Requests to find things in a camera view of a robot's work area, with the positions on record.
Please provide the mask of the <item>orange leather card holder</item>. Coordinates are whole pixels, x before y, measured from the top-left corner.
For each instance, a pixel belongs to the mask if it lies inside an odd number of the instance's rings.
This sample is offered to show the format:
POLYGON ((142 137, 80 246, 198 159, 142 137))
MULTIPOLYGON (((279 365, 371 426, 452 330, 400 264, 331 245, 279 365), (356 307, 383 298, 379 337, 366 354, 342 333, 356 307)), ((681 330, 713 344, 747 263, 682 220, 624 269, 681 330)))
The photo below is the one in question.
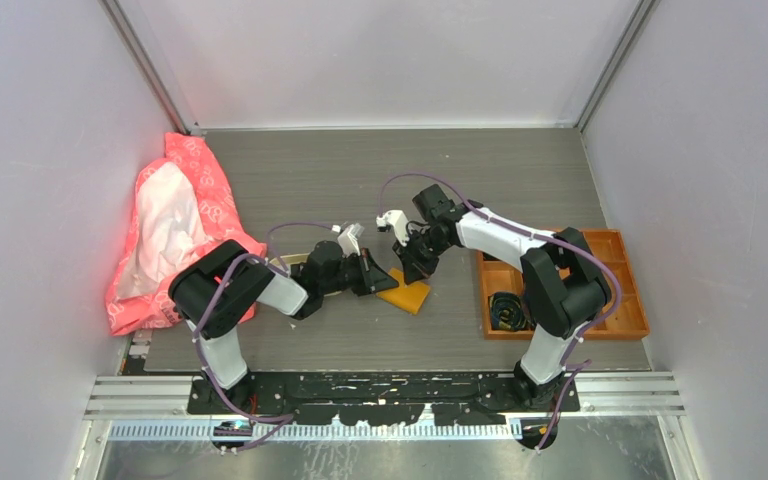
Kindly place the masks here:
POLYGON ((403 272, 395 267, 390 268, 388 274, 397 281, 397 287, 381 291, 376 296, 407 313, 417 315, 431 293, 431 287, 423 281, 406 284, 403 272))

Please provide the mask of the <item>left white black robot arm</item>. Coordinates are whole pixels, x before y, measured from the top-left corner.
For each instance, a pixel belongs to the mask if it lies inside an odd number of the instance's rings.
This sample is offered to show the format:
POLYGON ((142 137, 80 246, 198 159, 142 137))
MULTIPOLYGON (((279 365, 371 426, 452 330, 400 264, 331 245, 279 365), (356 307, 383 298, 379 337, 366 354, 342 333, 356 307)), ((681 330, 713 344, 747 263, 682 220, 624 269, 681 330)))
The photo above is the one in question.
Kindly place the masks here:
POLYGON ((328 295, 350 291, 366 296, 392 290, 398 281, 366 248, 346 253, 336 241, 321 241, 301 262, 281 273, 277 266, 228 240, 180 272, 170 283, 173 311, 188 324, 212 398, 229 413, 245 409, 252 397, 251 369, 239 344, 244 314, 265 305, 303 320, 328 295))

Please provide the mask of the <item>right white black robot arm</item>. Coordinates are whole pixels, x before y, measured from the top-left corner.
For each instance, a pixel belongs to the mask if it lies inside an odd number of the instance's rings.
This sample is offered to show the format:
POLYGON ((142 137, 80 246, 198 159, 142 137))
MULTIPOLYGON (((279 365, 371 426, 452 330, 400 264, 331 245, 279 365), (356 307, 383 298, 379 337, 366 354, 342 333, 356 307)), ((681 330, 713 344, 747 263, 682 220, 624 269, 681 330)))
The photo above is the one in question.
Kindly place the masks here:
POLYGON ((453 247, 487 254, 521 274, 521 302, 535 329, 513 369, 515 396, 527 410, 542 409, 564 377, 574 343, 612 301, 615 276, 574 228, 530 229, 477 201, 454 201, 437 184, 415 195, 412 203, 420 222, 401 210, 381 210, 376 217, 377 228, 395 236, 393 251, 406 283, 430 278, 442 254, 453 247))

